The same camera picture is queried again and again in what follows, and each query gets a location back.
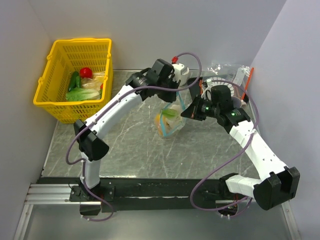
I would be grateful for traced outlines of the yellow orange toy mango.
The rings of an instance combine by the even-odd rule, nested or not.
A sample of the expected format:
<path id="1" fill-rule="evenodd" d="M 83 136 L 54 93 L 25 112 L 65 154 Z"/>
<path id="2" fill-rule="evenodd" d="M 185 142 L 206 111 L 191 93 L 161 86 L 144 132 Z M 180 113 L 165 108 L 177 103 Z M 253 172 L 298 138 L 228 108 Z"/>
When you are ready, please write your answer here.
<path id="1" fill-rule="evenodd" d="M 163 136 L 163 130 L 161 127 L 161 115 L 158 113 L 154 118 L 154 125 L 157 128 L 158 134 L 162 137 Z"/>

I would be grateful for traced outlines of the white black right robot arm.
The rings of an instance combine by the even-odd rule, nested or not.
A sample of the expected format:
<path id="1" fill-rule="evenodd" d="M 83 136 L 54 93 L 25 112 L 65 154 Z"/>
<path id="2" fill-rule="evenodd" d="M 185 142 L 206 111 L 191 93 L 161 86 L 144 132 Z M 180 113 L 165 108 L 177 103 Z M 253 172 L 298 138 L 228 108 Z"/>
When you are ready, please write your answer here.
<path id="1" fill-rule="evenodd" d="M 300 172 L 288 167 L 265 143 L 244 109 L 234 107 L 230 89 L 215 85 L 210 90 L 210 100 L 196 96 L 181 116 L 204 121 L 215 118 L 217 123 L 236 140 L 246 153 L 259 178 L 249 178 L 230 173 L 219 179 L 219 195 L 230 199 L 235 194 L 255 199 L 263 210 L 269 210 L 296 196 Z"/>

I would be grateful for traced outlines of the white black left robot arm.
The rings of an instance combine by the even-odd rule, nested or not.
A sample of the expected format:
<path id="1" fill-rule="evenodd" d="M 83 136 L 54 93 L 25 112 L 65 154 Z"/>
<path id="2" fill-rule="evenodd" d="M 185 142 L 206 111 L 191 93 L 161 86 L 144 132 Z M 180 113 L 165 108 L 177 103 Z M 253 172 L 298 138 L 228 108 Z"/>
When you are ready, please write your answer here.
<path id="1" fill-rule="evenodd" d="M 181 63 L 170 64 L 157 59 L 152 67 L 133 73 L 120 91 L 101 110 L 86 121 L 77 120 L 74 131 L 84 170 L 80 181 L 84 185 L 81 195 L 88 201 L 95 200 L 100 193 L 100 166 L 102 158 L 108 153 L 109 146 L 103 138 L 122 117 L 144 100 L 154 95 L 167 103 L 176 100 L 176 90 L 181 83 Z"/>

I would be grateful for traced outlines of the clear bag with blue zipper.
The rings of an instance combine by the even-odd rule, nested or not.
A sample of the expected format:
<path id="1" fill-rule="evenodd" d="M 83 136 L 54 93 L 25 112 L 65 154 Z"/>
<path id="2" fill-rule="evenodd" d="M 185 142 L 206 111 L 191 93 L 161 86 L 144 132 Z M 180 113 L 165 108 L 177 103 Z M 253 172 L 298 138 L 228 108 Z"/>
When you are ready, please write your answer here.
<path id="1" fill-rule="evenodd" d="M 154 125 L 161 137 L 168 138 L 185 126 L 186 119 L 181 116 L 185 109 L 186 105 L 177 92 L 176 101 L 168 103 L 154 118 Z"/>

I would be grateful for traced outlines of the white toy cauliflower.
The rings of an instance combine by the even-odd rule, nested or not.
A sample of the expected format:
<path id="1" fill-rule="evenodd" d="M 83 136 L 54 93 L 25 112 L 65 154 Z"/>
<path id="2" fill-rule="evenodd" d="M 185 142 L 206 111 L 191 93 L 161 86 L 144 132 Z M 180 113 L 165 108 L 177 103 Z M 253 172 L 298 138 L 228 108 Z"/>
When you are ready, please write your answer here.
<path id="1" fill-rule="evenodd" d="M 185 121 L 181 117 L 182 108 L 180 105 L 170 105 L 169 107 L 163 108 L 161 113 L 163 117 L 163 123 L 171 130 L 180 130 L 185 125 Z"/>

